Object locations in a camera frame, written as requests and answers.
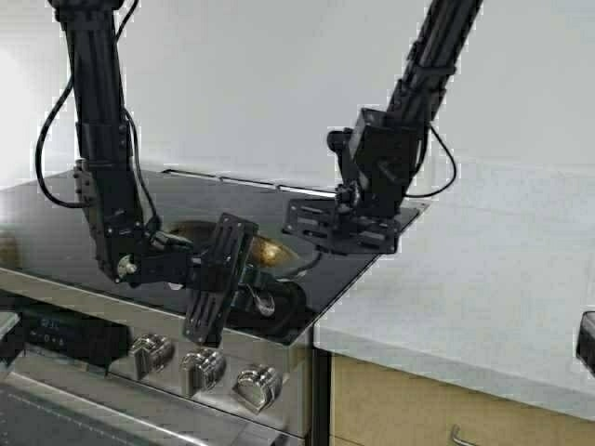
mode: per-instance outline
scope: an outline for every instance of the cabinet drawer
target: cabinet drawer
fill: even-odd
[[[595,423],[335,356],[332,435],[363,446],[592,446]]]

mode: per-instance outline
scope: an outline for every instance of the stainless steel range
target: stainless steel range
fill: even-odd
[[[0,192],[0,301],[22,317],[28,343],[5,386],[160,444],[326,444],[330,369],[312,326],[375,257],[321,256],[281,227],[288,200],[332,193],[180,172],[146,180],[166,225],[185,237],[200,238],[223,212],[259,225],[220,348],[182,336],[185,291],[109,281],[83,214],[25,184]],[[72,179],[48,184],[68,196]],[[403,229],[425,207],[408,205]],[[263,271],[276,292],[249,286]]]

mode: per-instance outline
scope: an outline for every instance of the stainless steel knob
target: stainless steel knob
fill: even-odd
[[[140,381],[151,372],[159,372],[171,361],[174,345],[165,336],[145,334],[134,341],[129,356],[133,362],[134,377]]]
[[[234,396],[250,411],[259,413],[281,394],[283,378],[266,365],[251,365],[242,371],[233,387]]]
[[[225,357],[210,348],[188,353],[180,365],[182,394],[191,398],[196,392],[210,390],[225,373]]]

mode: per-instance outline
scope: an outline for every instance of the white countertop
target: white countertop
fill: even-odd
[[[317,322],[315,345],[595,420],[595,378],[575,357],[595,310],[595,178],[462,173]]]

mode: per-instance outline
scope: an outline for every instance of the black cable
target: black cable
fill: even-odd
[[[120,36],[122,35],[122,31],[124,30],[124,27],[126,26],[128,21],[132,17],[132,14],[134,14],[134,11],[137,9],[138,5],[139,5],[139,0],[134,0],[133,4],[130,6],[130,9],[126,13],[124,19],[122,20],[122,23],[120,24],[120,26],[118,28],[118,31],[116,34],[116,42],[118,42],[118,40],[120,39]],[[54,123],[54,120],[56,119],[56,116],[60,112],[60,109],[64,106],[64,103],[66,102],[66,100],[68,99],[70,94],[73,92],[73,87],[74,87],[74,81],[73,81],[73,75],[71,74],[71,77],[68,80],[68,84],[64,87],[64,91],[62,91],[62,94],[56,101],[56,104],[54,104],[54,107],[52,107],[52,110],[49,112],[49,115],[47,116],[46,121],[42,125],[41,131],[39,132],[39,137],[37,138],[37,143],[35,145],[35,175],[37,176],[37,182],[39,183],[39,188],[41,189],[41,191],[44,193],[44,195],[48,198],[48,200],[50,202],[57,204],[58,206],[67,207],[69,209],[81,209],[84,207],[89,207],[89,204],[64,202],[63,200],[54,196],[49,191],[49,189],[47,188],[46,180],[44,178],[44,171],[43,171],[43,166],[42,166],[44,145],[46,143],[47,132],[49,131],[49,128],[52,126],[52,124]],[[126,113],[126,116],[129,116],[129,113],[126,109],[125,109],[125,113]],[[133,129],[136,129],[136,126],[134,125],[134,122],[132,121],[132,117],[130,117],[129,121],[130,121],[130,125],[133,127]],[[137,147],[135,149],[135,153],[138,154],[138,152],[139,151],[138,151],[138,147]],[[152,199],[149,197],[149,194],[146,190],[146,186],[143,187],[143,191],[145,192],[145,194],[147,194],[147,199],[152,207],[153,217],[155,217],[156,212],[154,210],[154,205],[152,204]]]
[[[450,152],[450,150],[446,146],[446,143],[444,143],[443,139],[440,137],[440,135],[438,134],[438,132],[436,131],[436,129],[434,128],[434,126],[432,124],[430,124],[430,130],[431,130],[431,133],[436,137],[436,139],[438,139],[438,142],[440,142],[440,145],[442,146],[444,152],[450,159],[451,165],[453,166],[453,177],[448,181],[448,183],[446,183],[444,186],[442,186],[438,190],[435,190],[434,192],[423,193],[423,194],[419,194],[419,195],[405,194],[406,198],[434,197],[434,196],[438,195],[439,193],[442,193],[445,190],[447,190],[448,188],[450,188],[453,184],[455,184],[456,177],[458,177],[458,168],[456,167],[455,157],[453,156],[452,152]]]
[[[316,253],[316,257],[312,261],[306,263],[305,265],[301,265],[299,267],[291,269],[288,272],[286,272],[283,276],[275,277],[275,279],[277,281],[290,281],[292,279],[295,279],[298,274],[316,267],[322,259],[323,259],[323,253],[321,253],[319,251]]]
[[[128,21],[130,20],[130,18],[132,17],[132,15],[134,14],[134,11],[137,10],[137,7],[139,6],[139,0],[134,0],[134,2],[132,3],[132,5],[130,6],[130,9],[128,10],[128,12],[126,12],[126,15],[124,16],[124,19],[122,20],[122,23],[120,23],[120,26],[118,28],[118,32],[115,35],[115,41],[119,41],[120,40],[120,36],[122,35],[122,32],[124,31],[124,27],[126,26],[126,24],[128,23]]]
[[[58,206],[68,207],[70,209],[80,209],[83,207],[87,207],[88,204],[86,204],[86,203],[67,203],[67,202],[64,202],[64,201],[60,200],[59,198],[55,197],[54,195],[52,195],[52,193],[47,188],[47,184],[46,184],[46,180],[44,179],[44,172],[43,172],[43,168],[42,168],[42,157],[43,157],[44,144],[46,142],[47,132],[49,131],[49,127],[52,126],[54,119],[56,119],[58,112],[60,111],[60,109],[64,105],[64,102],[66,102],[66,99],[68,98],[68,96],[71,94],[72,91],[73,91],[73,78],[71,77],[70,80],[68,81],[68,84],[66,85],[66,88],[64,88],[64,91],[60,95],[58,101],[56,102],[56,104],[52,108],[51,112],[47,116],[47,119],[44,122],[44,125],[41,127],[41,131],[39,132],[39,138],[37,139],[37,145],[35,147],[35,174],[37,175],[37,182],[39,183],[39,187],[40,187],[41,191],[44,193],[44,195],[48,198],[48,200],[50,202],[57,204]]]
[[[154,225],[155,225],[153,230],[159,230],[161,228],[161,219],[159,218],[159,215],[157,214],[157,208],[155,207],[155,203],[152,200],[152,196],[149,193],[149,189],[147,188],[147,185],[145,184],[145,180],[142,177],[142,172],[140,170],[139,133],[137,132],[137,125],[134,123],[134,120],[132,119],[132,115],[126,108],[124,108],[124,113],[126,115],[126,119],[130,123],[130,128],[132,129],[132,146],[133,146],[133,151],[134,151],[134,162],[135,162],[135,170],[137,172],[137,178],[139,180],[140,187],[142,188],[142,191],[145,194],[145,197],[147,197],[147,202],[149,203],[149,207],[151,208],[152,218],[154,220]]]

